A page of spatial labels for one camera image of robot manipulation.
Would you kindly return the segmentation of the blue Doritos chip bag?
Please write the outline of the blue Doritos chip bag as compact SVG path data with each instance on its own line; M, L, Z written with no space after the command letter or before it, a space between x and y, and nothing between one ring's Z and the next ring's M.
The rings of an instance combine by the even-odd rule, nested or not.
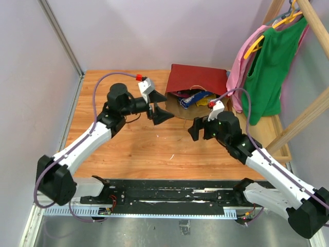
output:
M178 97L178 102L184 109L188 109L188 107L190 107L192 104L198 102L199 100L201 100L209 95L211 95L211 92L209 92L209 91L200 91L198 93L191 95L188 98L179 98Z

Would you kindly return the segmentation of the red brown paper bag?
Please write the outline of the red brown paper bag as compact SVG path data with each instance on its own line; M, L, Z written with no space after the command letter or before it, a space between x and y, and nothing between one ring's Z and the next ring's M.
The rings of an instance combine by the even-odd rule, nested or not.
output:
M170 92L181 90L209 91L216 97L221 96L227 91L226 82L228 74L225 69L172 64L169 74L165 102L166 110L174 114L175 117L192 120L196 117L202 117L210 113L207 106L197 107L196 103L188 109L184 109L177 98Z

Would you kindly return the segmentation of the yellow snack packet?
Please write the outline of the yellow snack packet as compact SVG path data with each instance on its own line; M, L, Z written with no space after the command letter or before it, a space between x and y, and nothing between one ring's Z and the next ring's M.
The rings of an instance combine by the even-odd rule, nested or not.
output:
M200 99L199 101L196 102L196 106L197 107L200 107L200 106L207 106L208 103L213 100L213 99L216 99L216 95L215 94L212 94L212 95L208 95L202 99Z

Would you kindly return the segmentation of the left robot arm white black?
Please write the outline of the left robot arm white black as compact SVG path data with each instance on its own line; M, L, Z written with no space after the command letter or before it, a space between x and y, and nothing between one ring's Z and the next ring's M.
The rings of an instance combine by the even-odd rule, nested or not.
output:
M103 204L110 198L105 180L99 177L74 180L80 165L101 145L111 140L126 124L126 116L146 113L158 125L174 115L161 109L158 103L166 97L155 90L149 79L138 83L141 96L135 98L123 83L110 87L107 101L92 125L67 148L53 156L38 160L35 191L41 192L59 206L73 198L93 197Z

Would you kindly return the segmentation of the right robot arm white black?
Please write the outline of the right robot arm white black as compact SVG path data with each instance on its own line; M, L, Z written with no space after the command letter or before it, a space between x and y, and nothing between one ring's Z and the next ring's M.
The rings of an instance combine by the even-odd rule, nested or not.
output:
M233 158L257 171L277 189L272 191L243 179L242 188L233 192L237 205L250 202L267 208L287 220L306 239L328 224L328 190L316 189L282 167L260 143L242 132L239 119L232 112L195 118L188 129L194 141L199 139L200 130L204 130L204 140L216 139Z

